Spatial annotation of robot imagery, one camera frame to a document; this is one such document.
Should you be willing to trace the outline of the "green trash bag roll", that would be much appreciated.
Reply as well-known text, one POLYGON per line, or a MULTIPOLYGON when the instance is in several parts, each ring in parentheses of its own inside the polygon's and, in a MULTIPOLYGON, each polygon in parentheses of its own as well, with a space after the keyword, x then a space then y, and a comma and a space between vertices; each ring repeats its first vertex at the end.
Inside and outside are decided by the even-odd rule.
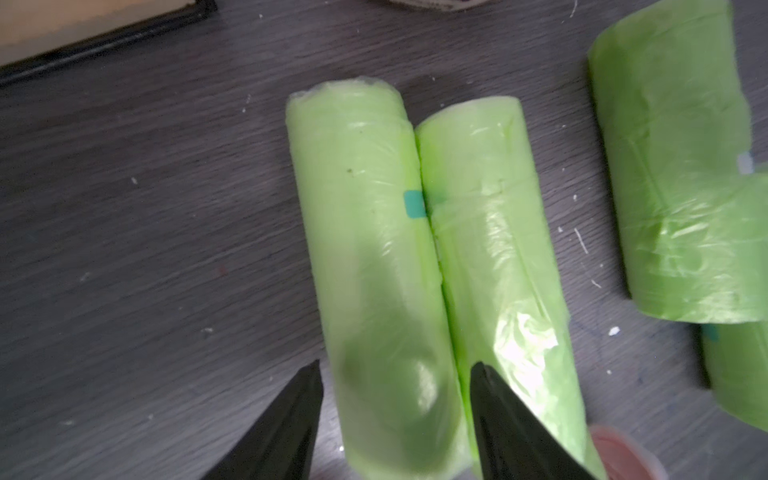
POLYGON ((286 126, 345 456, 365 479, 471 462, 413 127, 374 79, 289 98, 286 126))
POLYGON ((588 52, 629 294, 691 323, 767 316, 767 177, 727 1, 659 1, 588 52))
POLYGON ((704 324, 704 364, 717 404, 728 414, 767 429, 767 323, 704 324))
POLYGON ((519 99, 450 106, 418 125, 423 193, 461 393, 491 366, 592 475, 569 312, 519 99))

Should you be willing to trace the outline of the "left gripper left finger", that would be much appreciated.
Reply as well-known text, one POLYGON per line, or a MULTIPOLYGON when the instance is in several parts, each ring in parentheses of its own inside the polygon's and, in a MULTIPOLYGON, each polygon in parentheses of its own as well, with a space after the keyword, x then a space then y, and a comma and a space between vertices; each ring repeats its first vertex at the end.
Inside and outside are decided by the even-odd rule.
POLYGON ((245 435, 204 477, 307 479, 324 386, 317 360, 300 368, 245 435))

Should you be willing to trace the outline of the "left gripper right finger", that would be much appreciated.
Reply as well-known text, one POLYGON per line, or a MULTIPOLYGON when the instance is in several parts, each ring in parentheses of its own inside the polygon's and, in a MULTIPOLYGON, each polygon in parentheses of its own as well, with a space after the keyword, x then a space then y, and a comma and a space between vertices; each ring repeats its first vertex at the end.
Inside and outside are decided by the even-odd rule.
POLYGON ((591 479, 491 366, 471 369, 470 404, 485 479, 591 479))

